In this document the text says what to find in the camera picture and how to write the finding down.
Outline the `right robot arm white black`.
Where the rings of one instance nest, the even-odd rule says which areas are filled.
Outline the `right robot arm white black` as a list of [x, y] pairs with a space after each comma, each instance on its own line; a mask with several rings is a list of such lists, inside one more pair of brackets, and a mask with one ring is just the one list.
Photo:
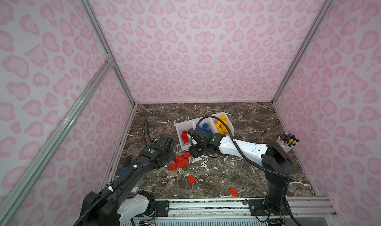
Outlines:
[[[210, 135], [200, 127], [205, 119], [215, 119], [222, 123], [227, 133]], [[281, 209], [285, 203], [289, 184], [295, 182], [292, 176], [293, 163], [287, 153], [277, 142], [257, 144], [235, 139], [227, 124], [216, 116], [202, 117], [193, 129], [188, 130], [190, 136], [190, 154], [197, 158], [201, 155], [232, 155], [241, 157], [253, 167], [264, 171], [268, 182], [267, 194], [262, 209], [268, 215], [277, 215], [287, 210]]]

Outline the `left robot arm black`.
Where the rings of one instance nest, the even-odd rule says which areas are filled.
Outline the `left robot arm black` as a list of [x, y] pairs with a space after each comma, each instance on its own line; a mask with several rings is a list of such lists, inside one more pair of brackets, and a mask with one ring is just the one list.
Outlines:
[[141, 226], [152, 226], [159, 215], [155, 196], [139, 191], [131, 197], [133, 189], [153, 170], [175, 159], [173, 140], [167, 136], [153, 139], [149, 134], [149, 121], [142, 124], [144, 148], [130, 166], [115, 181], [95, 193], [91, 191], [83, 200], [76, 226], [121, 226], [127, 222], [135, 225], [135, 217], [144, 217]]

